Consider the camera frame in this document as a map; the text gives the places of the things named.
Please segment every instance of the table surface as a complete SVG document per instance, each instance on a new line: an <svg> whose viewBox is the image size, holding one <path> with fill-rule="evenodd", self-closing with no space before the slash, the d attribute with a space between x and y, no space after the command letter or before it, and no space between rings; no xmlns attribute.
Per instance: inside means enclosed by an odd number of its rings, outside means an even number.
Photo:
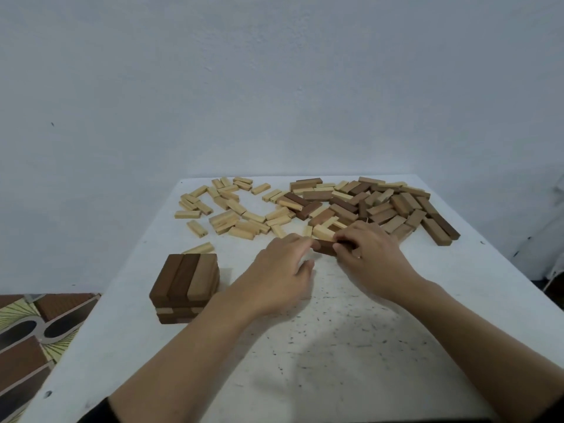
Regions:
<svg viewBox="0 0 564 423"><path fill-rule="evenodd" d="M429 187L416 175L364 175ZM300 177L255 177L287 189ZM357 177L323 177L325 182ZM254 241L210 233L196 238L174 219L179 196L211 178L180 181L137 243L108 291L20 423L74 423L111 394L183 327L160 325L149 291L168 254L211 241L221 285L232 283L273 238ZM241 203L266 214L260 196L241 191ZM221 210L205 194L202 200ZM436 246L419 227L402 250L419 273L505 332L564 366L564 313L479 233L433 193L432 203L461 233ZM303 221L284 226L301 233ZM311 299L285 315L257 321L222 368L205 422L362 422L434 417L493 416L490 407L411 315L373 301L349 282L335 259L315 254ZM52 394L44 398L46 391Z"/></svg>

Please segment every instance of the left hand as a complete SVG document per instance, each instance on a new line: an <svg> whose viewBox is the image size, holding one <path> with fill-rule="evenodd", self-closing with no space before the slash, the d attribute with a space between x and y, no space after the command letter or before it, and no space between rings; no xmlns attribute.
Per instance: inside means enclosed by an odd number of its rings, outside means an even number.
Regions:
<svg viewBox="0 0 564 423"><path fill-rule="evenodd" d="M314 261L298 265L309 248L318 247L317 241L299 234L272 240L227 288L226 295L247 307L254 317L282 312L309 290Z"/></svg>

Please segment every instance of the right hand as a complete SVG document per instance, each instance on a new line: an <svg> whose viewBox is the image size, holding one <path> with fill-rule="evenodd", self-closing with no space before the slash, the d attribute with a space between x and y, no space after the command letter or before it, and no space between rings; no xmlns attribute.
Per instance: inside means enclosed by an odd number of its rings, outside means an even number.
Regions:
<svg viewBox="0 0 564 423"><path fill-rule="evenodd" d="M342 244L333 245L337 261L371 293L404 305L427 281L411 267L398 242L375 223L355 221L334 236L358 248L351 252Z"/></svg>

